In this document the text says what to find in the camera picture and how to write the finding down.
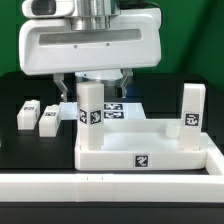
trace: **black table surface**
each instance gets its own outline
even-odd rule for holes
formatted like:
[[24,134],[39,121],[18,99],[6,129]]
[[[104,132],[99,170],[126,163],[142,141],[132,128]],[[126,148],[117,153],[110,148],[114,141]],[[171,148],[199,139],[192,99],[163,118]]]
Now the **black table surface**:
[[[74,75],[67,74],[65,83],[76,101]],[[224,152],[224,93],[201,76],[134,75],[126,99],[118,100],[106,89],[105,101],[141,102],[147,118],[180,118],[184,83],[206,85],[202,130]],[[28,77],[14,72],[0,78],[0,173],[79,172],[74,169],[76,121],[62,121],[56,138],[40,138],[38,125],[33,131],[17,129],[16,116],[25,101],[40,100],[42,113],[46,106],[59,104],[60,95],[50,75]],[[205,169],[128,173],[207,175]],[[224,204],[0,203],[0,215],[0,223],[224,223]]]

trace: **white rectangular block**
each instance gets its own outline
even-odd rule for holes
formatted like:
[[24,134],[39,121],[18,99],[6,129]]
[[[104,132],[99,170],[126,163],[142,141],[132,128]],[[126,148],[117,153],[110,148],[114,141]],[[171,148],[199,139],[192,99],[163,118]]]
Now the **white rectangular block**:
[[199,150],[205,92],[203,84],[184,85],[180,150]]
[[39,122],[40,137],[55,137],[61,122],[60,107],[48,106]]
[[33,130],[40,116],[40,101],[26,101],[17,115],[18,130]]
[[78,144],[84,150],[100,150],[104,143],[104,85],[77,84]]

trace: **white platform edge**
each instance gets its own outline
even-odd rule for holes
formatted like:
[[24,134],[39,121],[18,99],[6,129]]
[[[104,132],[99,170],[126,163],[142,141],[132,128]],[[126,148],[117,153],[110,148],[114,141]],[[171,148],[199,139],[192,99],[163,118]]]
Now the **white platform edge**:
[[1,174],[0,202],[224,203],[223,176]]

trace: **white pillar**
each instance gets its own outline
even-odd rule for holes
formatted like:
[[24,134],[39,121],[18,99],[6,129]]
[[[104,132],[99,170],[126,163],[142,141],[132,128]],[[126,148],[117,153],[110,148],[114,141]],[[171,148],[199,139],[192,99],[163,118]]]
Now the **white pillar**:
[[203,84],[184,85],[180,150],[199,150],[205,92]]
[[104,85],[77,84],[78,136],[82,150],[100,150],[104,144]]

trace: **small white block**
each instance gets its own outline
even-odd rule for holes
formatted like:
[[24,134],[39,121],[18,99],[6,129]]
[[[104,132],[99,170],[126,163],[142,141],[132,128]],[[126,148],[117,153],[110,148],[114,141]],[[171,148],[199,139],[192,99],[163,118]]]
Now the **small white block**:
[[205,92],[203,84],[184,85],[180,150],[199,150]]
[[60,107],[48,106],[39,122],[40,137],[55,137],[61,122]]
[[180,136],[180,121],[169,121],[166,124],[166,136],[168,138],[179,138]]
[[78,144],[84,150],[100,150],[104,143],[104,86],[97,82],[77,84]]
[[40,101],[26,101],[17,115],[18,130],[33,130],[40,116]]

